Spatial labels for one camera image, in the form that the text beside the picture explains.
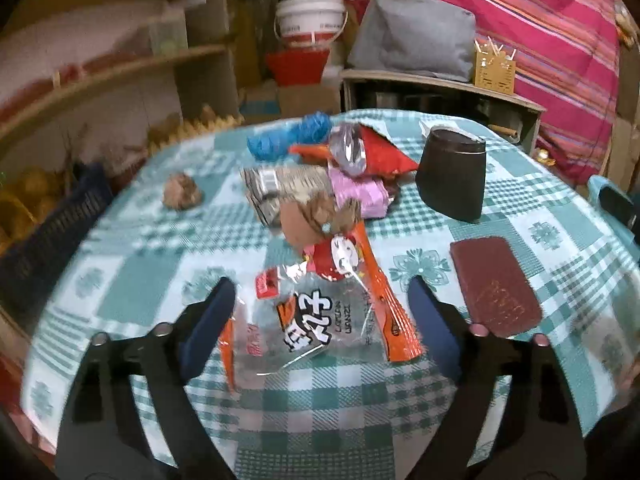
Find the wooden utensil holder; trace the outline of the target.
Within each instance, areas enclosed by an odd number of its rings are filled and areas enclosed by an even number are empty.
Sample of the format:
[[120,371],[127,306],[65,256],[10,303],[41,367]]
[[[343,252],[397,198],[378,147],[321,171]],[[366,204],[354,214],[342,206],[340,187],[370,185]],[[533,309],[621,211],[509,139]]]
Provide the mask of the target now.
[[483,90],[513,96],[516,50],[508,52],[503,44],[496,44],[490,37],[482,44],[475,39],[474,44],[476,52],[473,84]]

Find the grey wooden side shelf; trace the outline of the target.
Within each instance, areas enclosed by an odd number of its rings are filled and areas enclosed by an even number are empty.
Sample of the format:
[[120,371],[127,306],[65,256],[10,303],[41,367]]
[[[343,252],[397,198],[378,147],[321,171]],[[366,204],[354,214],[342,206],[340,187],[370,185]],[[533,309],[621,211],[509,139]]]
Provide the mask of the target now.
[[467,82],[385,70],[343,70],[345,110],[389,108],[468,118],[533,154],[546,110],[517,94],[485,90]]

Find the silver brown wrapper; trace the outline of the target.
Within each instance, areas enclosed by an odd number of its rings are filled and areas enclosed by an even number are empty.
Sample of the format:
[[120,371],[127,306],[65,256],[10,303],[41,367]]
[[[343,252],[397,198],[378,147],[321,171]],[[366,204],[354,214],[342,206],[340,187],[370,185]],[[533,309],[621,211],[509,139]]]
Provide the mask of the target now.
[[245,168],[241,179],[246,196],[264,226],[280,224],[283,202],[306,204],[318,193],[333,195],[326,168],[311,165],[260,166]]

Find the green checked tablecloth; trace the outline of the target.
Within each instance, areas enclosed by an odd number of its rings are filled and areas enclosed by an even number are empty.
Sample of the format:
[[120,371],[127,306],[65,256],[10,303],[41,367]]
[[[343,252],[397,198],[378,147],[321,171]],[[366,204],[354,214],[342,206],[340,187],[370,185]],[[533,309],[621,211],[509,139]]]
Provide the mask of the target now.
[[[469,119],[405,110],[354,110],[411,158],[433,126],[481,136],[487,177],[480,221],[428,208],[405,184],[367,233],[399,299],[420,276],[441,300],[463,298],[449,247],[505,238],[542,310],[540,330],[558,355],[583,430],[614,401],[639,351],[639,267],[603,217],[515,146]],[[254,165],[252,128],[166,148],[151,158],[81,243],[32,338],[21,406],[48,441],[58,438],[66,396],[90,337],[137,337],[202,300],[222,276],[241,292],[268,266],[292,262],[284,238],[256,218],[241,179]],[[163,205],[183,172],[203,192],[191,209]],[[361,363],[322,354],[259,377],[238,393],[212,356],[186,387],[221,454],[242,479],[399,479],[431,440],[454,395],[427,358]]]

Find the red plastic basin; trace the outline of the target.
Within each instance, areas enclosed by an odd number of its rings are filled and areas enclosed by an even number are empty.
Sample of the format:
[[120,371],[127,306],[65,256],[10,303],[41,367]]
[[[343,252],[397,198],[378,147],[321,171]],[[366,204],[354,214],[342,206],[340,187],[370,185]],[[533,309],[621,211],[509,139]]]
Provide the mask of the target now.
[[308,86],[321,81],[329,49],[286,49],[268,53],[265,63],[279,87]]

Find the red striped curtain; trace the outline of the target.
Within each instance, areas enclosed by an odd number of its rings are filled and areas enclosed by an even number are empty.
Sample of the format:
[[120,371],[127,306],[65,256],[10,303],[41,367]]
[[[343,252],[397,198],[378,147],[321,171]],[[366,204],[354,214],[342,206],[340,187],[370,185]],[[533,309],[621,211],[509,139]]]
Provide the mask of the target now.
[[[363,14],[369,0],[347,0]],[[614,124],[620,47],[614,0],[442,0],[472,12],[476,36],[516,53],[515,91],[545,109],[539,144],[584,184],[603,164]]]

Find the red foil chip bag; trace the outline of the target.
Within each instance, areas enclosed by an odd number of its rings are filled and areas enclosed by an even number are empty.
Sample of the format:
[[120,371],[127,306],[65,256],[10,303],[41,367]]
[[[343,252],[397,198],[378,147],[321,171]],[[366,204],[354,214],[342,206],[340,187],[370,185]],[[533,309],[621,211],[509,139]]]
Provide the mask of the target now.
[[291,155],[325,160],[351,178],[393,179],[415,172],[419,164],[386,136],[360,122],[341,122],[320,144],[293,144]]

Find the grey fabric bag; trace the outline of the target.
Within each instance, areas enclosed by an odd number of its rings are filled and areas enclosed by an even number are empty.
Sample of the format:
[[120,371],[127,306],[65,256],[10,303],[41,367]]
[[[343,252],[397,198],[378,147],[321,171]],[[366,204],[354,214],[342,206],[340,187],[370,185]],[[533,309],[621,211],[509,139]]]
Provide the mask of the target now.
[[347,65],[469,82],[475,15],[442,0],[369,0]]

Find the blue plastic bag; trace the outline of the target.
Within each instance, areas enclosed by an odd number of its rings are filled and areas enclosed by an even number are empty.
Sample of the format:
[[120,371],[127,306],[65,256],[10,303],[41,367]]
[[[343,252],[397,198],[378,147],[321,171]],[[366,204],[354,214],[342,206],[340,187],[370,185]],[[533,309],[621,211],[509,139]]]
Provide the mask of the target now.
[[260,162],[274,162],[288,154],[294,144],[319,144],[332,128],[329,115],[322,112],[297,119],[282,119],[260,125],[247,137],[247,149]]

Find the brown torn cardboard piece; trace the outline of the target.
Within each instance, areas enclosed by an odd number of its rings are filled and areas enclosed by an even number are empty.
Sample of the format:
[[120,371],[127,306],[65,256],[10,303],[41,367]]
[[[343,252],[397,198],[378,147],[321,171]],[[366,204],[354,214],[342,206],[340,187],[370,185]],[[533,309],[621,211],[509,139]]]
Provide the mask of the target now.
[[354,198],[338,206],[334,197],[316,193],[306,203],[286,200],[280,205],[282,233],[300,254],[308,246],[349,233],[361,220],[361,204]]

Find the white plastic bucket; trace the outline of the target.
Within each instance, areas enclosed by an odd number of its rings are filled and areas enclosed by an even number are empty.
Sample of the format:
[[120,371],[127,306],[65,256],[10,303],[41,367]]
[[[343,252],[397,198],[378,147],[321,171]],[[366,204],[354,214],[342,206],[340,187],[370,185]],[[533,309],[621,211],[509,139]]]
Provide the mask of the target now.
[[282,0],[273,31],[286,48],[324,48],[341,36],[347,21],[344,0]]

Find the light blue laundry basket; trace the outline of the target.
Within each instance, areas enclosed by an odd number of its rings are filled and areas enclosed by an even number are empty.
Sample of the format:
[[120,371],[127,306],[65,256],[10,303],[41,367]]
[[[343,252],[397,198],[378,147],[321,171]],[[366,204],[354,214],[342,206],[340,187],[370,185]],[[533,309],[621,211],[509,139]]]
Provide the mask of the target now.
[[600,211],[632,258],[639,260],[639,187],[628,195],[608,178],[592,176],[587,188],[589,203]]

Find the clear snack wrapper black lettering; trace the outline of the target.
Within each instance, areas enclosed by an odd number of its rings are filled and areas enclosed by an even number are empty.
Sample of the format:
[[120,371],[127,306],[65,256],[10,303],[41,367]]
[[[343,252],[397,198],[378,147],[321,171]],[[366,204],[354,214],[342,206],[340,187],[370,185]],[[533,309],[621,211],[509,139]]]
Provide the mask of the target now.
[[235,310],[235,369],[244,382],[282,372],[323,353],[386,360],[367,290],[366,267],[341,261],[324,273],[309,261],[273,266],[255,278]]

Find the dark blue crate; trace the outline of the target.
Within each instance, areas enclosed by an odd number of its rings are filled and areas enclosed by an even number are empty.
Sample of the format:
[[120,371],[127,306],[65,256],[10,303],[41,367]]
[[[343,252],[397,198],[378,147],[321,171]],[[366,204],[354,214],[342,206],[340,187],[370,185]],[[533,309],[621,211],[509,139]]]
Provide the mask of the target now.
[[83,166],[70,196],[1,257],[1,307],[24,332],[35,329],[70,258],[112,201],[103,166]]

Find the red white candy wrapper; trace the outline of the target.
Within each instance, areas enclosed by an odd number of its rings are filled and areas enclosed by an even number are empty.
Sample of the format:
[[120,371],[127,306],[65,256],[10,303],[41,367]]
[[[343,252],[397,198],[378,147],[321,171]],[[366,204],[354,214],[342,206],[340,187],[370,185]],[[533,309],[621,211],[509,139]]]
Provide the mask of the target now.
[[360,250],[352,236],[338,234],[303,249],[307,269],[327,281],[341,281],[360,265]]

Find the brown paper ball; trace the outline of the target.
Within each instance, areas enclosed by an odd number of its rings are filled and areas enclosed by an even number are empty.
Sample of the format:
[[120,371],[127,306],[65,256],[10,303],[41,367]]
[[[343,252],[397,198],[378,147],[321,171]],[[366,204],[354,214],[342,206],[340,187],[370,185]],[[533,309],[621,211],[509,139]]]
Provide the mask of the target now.
[[164,185],[163,205],[171,210],[187,210],[198,206],[203,192],[195,181],[183,172],[172,174]]

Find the yellow egg tray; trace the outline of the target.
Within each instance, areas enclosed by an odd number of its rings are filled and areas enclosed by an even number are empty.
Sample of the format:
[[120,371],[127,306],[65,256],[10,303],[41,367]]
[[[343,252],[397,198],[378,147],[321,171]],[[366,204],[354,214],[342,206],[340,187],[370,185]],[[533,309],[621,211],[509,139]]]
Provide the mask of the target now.
[[199,136],[232,130],[243,124],[242,115],[219,116],[208,104],[204,104],[200,116],[192,120],[183,119],[178,113],[171,113],[149,126],[146,132],[146,154],[155,155],[164,148]]

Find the pink wrapper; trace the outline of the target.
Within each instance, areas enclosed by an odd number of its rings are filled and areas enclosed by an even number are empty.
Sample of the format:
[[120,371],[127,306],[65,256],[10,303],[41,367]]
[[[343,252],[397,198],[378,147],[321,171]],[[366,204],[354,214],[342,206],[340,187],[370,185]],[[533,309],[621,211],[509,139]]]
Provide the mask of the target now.
[[338,208],[342,208],[349,200],[356,200],[360,203],[363,219],[382,219],[388,213],[394,199],[382,179],[355,179],[333,164],[328,165],[328,176]]

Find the wooden wall shelf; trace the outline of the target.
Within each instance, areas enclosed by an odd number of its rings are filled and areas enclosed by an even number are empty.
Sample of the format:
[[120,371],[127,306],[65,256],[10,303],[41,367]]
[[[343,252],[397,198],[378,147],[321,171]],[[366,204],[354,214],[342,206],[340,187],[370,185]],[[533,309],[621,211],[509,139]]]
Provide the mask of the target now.
[[[20,0],[3,35],[12,36],[48,18],[65,18],[72,11],[134,1],[143,0]],[[186,117],[198,116],[204,104],[221,116],[239,113],[227,0],[150,1],[162,5],[160,16],[134,26],[103,53],[65,63],[48,82],[38,82],[9,102],[2,114],[2,151],[64,110],[158,70],[174,73]]]

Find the black cup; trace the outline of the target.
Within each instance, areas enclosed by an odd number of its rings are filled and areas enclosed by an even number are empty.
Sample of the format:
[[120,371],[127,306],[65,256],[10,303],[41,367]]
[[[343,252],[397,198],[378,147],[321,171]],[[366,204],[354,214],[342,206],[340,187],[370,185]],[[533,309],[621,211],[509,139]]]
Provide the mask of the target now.
[[477,222],[482,214],[486,162],[484,139],[449,127],[431,128],[416,172],[420,197],[445,216]]

